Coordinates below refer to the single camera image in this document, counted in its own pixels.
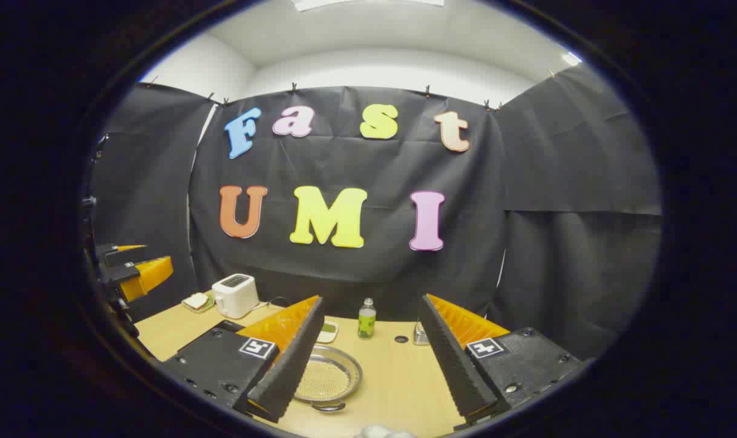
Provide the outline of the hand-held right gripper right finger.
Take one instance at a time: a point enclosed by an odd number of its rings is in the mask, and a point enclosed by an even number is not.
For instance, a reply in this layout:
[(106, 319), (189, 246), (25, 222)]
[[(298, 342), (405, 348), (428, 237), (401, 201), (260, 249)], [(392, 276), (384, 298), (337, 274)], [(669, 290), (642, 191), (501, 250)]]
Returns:
[(582, 369), (541, 331), (507, 330), (432, 294), (422, 296), (418, 320), (469, 426), (528, 404)]

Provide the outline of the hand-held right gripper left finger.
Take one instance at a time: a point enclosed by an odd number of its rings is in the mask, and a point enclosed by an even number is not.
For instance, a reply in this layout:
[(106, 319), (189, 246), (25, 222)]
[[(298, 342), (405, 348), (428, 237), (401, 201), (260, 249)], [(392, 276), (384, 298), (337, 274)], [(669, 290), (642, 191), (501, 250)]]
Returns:
[(162, 363), (208, 402), (270, 422), (285, 415), (324, 324), (312, 296), (247, 327), (224, 319)]

